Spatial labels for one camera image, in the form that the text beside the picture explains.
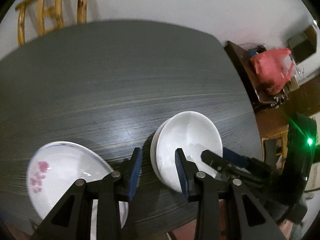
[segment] white plate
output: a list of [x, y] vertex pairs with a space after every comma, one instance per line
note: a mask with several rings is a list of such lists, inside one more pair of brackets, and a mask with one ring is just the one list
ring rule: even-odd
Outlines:
[[[52, 142], [42, 146], [32, 157], [27, 171], [31, 202], [44, 219], [77, 179], [86, 182], [102, 179], [113, 169], [99, 155], [72, 142]], [[96, 239], [98, 200], [93, 201], [91, 240]], [[128, 203], [119, 202], [121, 227], [128, 217]]]
[[166, 120], [165, 122], [163, 122], [160, 127], [158, 128], [158, 130], [155, 132], [155, 135], [153, 136], [152, 138], [152, 142], [151, 142], [151, 146], [150, 146], [150, 160], [151, 160], [151, 165], [152, 165], [152, 168], [153, 168], [153, 171], [155, 172], [156, 176], [158, 177], [158, 179], [162, 182], [162, 178], [160, 176], [160, 173], [158, 171], [158, 167], [157, 167], [157, 160], [156, 160], [156, 148], [157, 148], [157, 143], [158, 143], [158, 138], [159, 138], [159, 135], [162, 131], [162, 128], [165, 126], [165, 124], [169, 121]]
[[162, 128], [156, 146], [156, 164], [165, 185], [181, 192], [176, 164], [175, 150], [182, 148], [188, 161], [193, 161], [199, 171], [213, 178], [217, 172], [202, 162], [201, 153], [211, 150], [222, 157], [220, 134], [209, 118], [203, 114], [187, 111], [170, 118]]

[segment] wooden tabletop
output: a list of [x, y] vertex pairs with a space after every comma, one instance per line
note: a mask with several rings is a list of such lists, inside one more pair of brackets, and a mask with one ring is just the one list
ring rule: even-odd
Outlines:
[[0, 210], [32, 233], [41, 219], [26, 188], [28, 163], [52, 141], [82, 144], [114, 169], [143, 148], [125, 239], [175, 229], [197, 204], [153, 172], [152, 136], [168, 118], [197, 111], [219, 130], [224, 147], [262, 159], [244, 86], [217, 39], [147, 21], [105, 21], [49, 33], [0, 61]]

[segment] plastic bag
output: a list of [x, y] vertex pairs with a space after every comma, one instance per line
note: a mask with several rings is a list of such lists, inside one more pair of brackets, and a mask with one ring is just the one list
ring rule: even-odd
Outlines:
[[276, 95], [291, 79], [294, 63], [287, 48], [271, 49], [254, 55], [250, 60], [258, 80], [270, 95]]

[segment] blue object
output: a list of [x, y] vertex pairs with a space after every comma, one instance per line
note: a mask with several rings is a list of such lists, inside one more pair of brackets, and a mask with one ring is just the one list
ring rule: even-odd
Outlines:
[[177, 172], [178, 172], [178, 177], [179, 177], [179, 182], [180, 182], [182, 194], [184, 195], [185, 199], [188, 200], [188, 197], [189, 197], [188, 180], [187, 180], [186, 173], [183, 169], [178, 150], [176, 150], [174, 153], [174, 161], [176, 163], [176, 168], [177, 168]]
[[249, 158], [241, 156], [225, 147], [223, 147], [223, 158], [233, 163], [240, 168], [247, 168], [249, 165]]
[[259, 54], [258, 52], [256, 52], [255, 50], [249, 50], [249, 55], [250, 57], [253, 57], [254, 55]]
[[128, 198], [129, 201], [132, 200], [134, 195], [136, 194], [136, 189], [138, 185], [138, 178], [140, 174], [141, 164], [142, 164], [142, 150], [136, 147], [133, 151], [132, 155], [136, 155], [136, 160], [133, 165], [132, 174], [128, 181]]

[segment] blue gripper pad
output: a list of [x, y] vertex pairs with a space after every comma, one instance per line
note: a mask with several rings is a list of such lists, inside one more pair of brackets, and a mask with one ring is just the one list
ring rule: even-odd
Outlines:
[[240, 168], [248, 168], [249, 158], [241, 156], [227, 148], [223, 148], [223, 158]]
[[179, 182], [180, 182], [180, 186], [181, 186], [181, 190], [182, 190], [182, 194], [184, 195], [184, 197], [186, 198], [186, 200], [188, 200], [189, 197], [189, 191], [188, 191], [188, 180], [187, 180], [187, 176], [186, 173], [184, 171], [183, 165], [182, 165], [182, 161], [180, 158], [186, 158], [183, 154], [183, 156], [179, 155], [178, 149], [175, 151], [174, 154], [174, 160], [176, 163], [176, 169], [178, 172], [178, 177], [179, 177]]
[[128, 198], [129, 201], [132, 200], [136, 194], [136, 189], [138, 185], [138, 178], [140, 174], [141, 164], [142, 164], [142, 150], [138, 147], [135, 147], [130, 161], [132, 162], [132, 171], [130, 179], [128, 180]]

